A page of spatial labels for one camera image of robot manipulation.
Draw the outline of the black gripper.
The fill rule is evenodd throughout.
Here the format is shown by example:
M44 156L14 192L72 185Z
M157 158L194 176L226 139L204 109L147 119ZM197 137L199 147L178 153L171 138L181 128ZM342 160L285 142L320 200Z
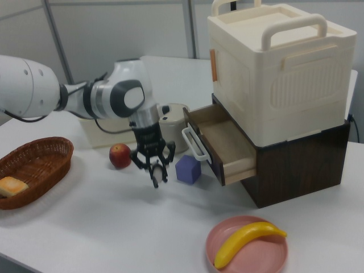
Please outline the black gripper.
M144 128L133 127L132 131L136 140L136 149L131 151L130 159L139 169L148 170L154 188L158 188L158 182L154 177L150 159L147 158L146 162L143 162L138 158L138 153L144 155L145 157L160 155L159 159L162 163L162 181L167 182L167 166L173 162L176 144L174 141L166 142L163 140L162 132L158 122ZM163 156L163 150L165 148L168 150L167 157Z

